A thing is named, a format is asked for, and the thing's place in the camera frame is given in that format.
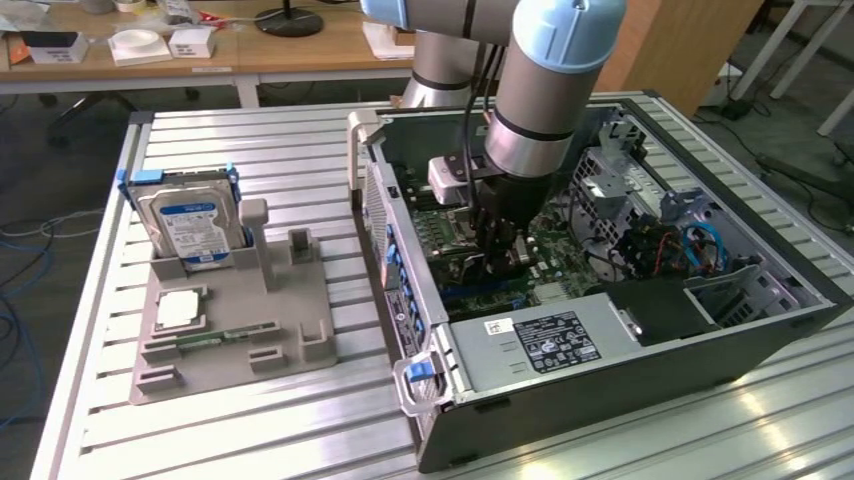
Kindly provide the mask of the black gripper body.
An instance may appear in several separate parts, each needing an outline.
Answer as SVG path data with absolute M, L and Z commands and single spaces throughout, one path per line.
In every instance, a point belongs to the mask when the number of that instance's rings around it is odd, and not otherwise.
M 553 176 L 536 178 L 499 174 L 476 181 L 471 226 L 477 241 L 512 241 L 527 234 L 540 213 L 553 184 Z

